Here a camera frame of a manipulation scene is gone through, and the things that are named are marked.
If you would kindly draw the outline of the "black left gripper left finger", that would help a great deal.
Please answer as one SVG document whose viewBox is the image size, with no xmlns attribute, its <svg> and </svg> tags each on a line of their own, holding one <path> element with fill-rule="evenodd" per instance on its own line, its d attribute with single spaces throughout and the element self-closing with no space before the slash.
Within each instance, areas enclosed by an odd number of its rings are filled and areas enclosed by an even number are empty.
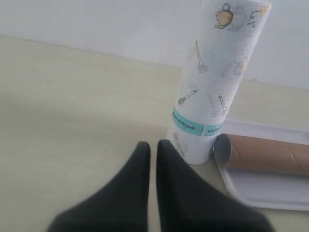
<svg viewBox="0 0 309 232">
<path fill-rule="evenodd" d="M 103 188 L 58 214 L 49 232 L 145 232 L 150 146 L 138 142 L 122 169 Z"/>
</svg>

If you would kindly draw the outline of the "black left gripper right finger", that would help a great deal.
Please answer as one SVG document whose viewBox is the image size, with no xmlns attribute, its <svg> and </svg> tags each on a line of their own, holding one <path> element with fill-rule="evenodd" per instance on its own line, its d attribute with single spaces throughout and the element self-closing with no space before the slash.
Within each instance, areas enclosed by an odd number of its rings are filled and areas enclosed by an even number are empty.
<svg viewBox="0 0 309 232">
<path fill-rule="evenodd" d="M 163 232 L 271 232 L 267 218 L 203 180 L 169 140 L 157 145 L 156 190 Z"/>
</svg>

